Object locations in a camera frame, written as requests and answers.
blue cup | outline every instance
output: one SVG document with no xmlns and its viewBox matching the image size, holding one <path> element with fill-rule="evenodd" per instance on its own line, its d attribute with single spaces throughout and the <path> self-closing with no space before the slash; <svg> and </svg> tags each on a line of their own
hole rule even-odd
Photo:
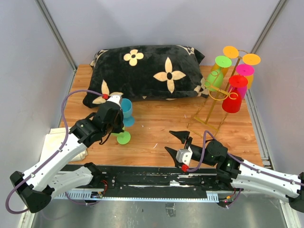
<svg viewBox="0 0 304 228">
<path fill-rule="evenodd" d="M 123 110 L 123 123 L 126 127 L 131 127 L 135 123 L 135 119 L 132 116 L 133 106 L 132 102 L 129 99 L 123 98 L 122 103 L 122 110 Z"/>
</svg>

gray wall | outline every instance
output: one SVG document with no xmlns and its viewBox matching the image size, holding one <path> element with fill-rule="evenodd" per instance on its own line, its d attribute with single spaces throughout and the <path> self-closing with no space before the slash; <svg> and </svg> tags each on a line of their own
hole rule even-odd
<svg viewBox="0 0 304 228">
<path fill-rule="evenodd" d="M 257 52 L 252 85 L 275 167 L 295 174 L 304 171 L 303 9 L 304 1 L 287 2 Z"/>
<path fill-rule="evenodd" d="M 193 46 L 213 65 L 224 46 L 251 50 L 278 0 L 44 0 L 77 64 L 141 44 Z"/>
<path fill-rule="evenodd" d="M 73 74 L 33 0 L 0 1 L 0 31 L 0 226 L 12 228 L 20 216 L 4 207 L 9 176 L 38 162 Z M 10 205 L 24 208 L 16 195 Z"/>
</svg>

floral pillow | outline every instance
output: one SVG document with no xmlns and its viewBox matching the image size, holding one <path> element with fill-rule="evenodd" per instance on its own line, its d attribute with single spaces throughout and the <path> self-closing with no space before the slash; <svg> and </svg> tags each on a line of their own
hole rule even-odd
<svg viewBox="0 0 304 228">
<path fill-rule="evenodd" d="M 193 47 L 132 46 L 101 50 L 91 62 L 88 89 L 131 100 L 207 97 L 199 63 L 205 56 Z M 83 103 L 92 108 L 105 102 L 88 93 Z"/>
</svg>

wooden table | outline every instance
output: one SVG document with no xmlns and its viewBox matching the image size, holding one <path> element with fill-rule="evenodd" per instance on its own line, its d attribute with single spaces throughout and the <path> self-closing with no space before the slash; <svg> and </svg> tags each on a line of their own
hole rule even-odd
<svg viewBox="0 0 304 228">
<path fill-rule="evenodd" d="M 201 66 L 201 71 L 206 78 L 210 72 L 210 66 Z M 92 69 L 89 65 L 80 65 L 76 73 L 71 92 L 78 89 L 87 89 L 90 83 Z M 79 119 L 85 118 L 97 108 L 90 109 L 82 104 L 85 93 L 72 95 L 65 109 L 65 115 L 69 127 Z M 99 165 L 140 165 L 140 166 L 174 166 L 173 160 L 165 146 L 173 149 L 183 147 L 181 142 L 173 135 L 172 131 L 185 131 L 191 115 L 195 114 L 204 98 L 183 98 L 173 101 L 140 101 L 133 103 L 133 117 L 135 124 L 127 128 L 131 134 L 131 141 L 126 145 L 120 145 L 114 136 L 111 136 L 106 144 L 94 143 L 87 149 L 88 155 L 83 161 L 73 162 L 84 164 L 93 162 Z M 200 112 L 200 117 L 206 118 L 212 104 L 209 98 Z M 214 113 L 210 118 L 210 124 L 219 124 L 224 116 L 221 102 L 217 102 Z M 197 131 L 203 133 L 208 130 L 198 122 L 191 125 Z M 202 138 L 191 133 L 193 144 L 202 146 Z M 257 141 L 247 110 L 246 102 L 243 101 L 241 110 L 236 114 L 229 114 L 216 137 L 228 151 L 252 163 L 262 166 L 261 156 Z"/>
</svg>

flower pattern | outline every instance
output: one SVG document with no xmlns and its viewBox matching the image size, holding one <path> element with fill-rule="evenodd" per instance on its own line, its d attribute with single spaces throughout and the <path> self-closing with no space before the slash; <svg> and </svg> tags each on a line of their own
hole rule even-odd
<svg viewBox="0 0 304 228">
<path fill-rule="evenodd" d="M 155 74 L 153 77 L 161 82 L 167 81 L 168 90 L 171 93 L 173 93 L 174 81 L 180 80 L 181 78 L 185 77 L 186 75 L 179 70 L 172 71 L 172 63 L 171 63 L 171 60 L 169 57 L 167 57 L 166 62 L 165 62 L 165 71 L 166 72 L 159 72 L 159 73 Z"/>
<path fill-rule="evenodd" d="M 138 50 L 133 49 L 130 53 L 123 56 L 124 61 L 129 61 L 131 66 L 136 66 L 137 60 L 143 58 L 143 53 L 138 52 Z"/>
<path fill-rule="evenodd" d="M 94 60 L 90 63 L 91 67 L 95 67 L 97 60 L 99 59 L 99 57 L 104 53 L 107 52 L 108 50 L 100 50 L 95 54 Z"/>
<path fill-rule="evenodd" d="M 110 93 L 108 85 L 107 85 L 107 83 L 104 80 L 103 80 L 103 82 L 101 84 L 101 92 L 102 92 L 102 94 L 108 94 L 109 96 L 113 96 L 113 95 L 120 95 L 120 96 L 122 96 L 123 95 L 123 93 L 121 93 L 121 92 Z M 98 104 L 102 104 L 104 102 L 106 102 L 106 100 L 103 99 L 102 96 L 100 96 L 100 97 L 96 98 L 92 103 L 98 105 Z"/>
<path fill-rule="evenodd" d="M 205 83 L 205 79 L 202 78 L 200 81 L 200 85 L 198 85 L 197 87 L 194 88 L 194 91 L 198 93 L 198 96 L 201 96 L 202 94 L 204 95 L 208 95 L 208 90 L 205 88 L 204 86 Z"/>
<path fill-rule="evenodd" d="M 193 47 L 183 47 L 178 45 L 178 47 L 182 47 L 183 49 L 185 49 L 189 55 L 194 54 L 194 48 Z"/>
</svg>

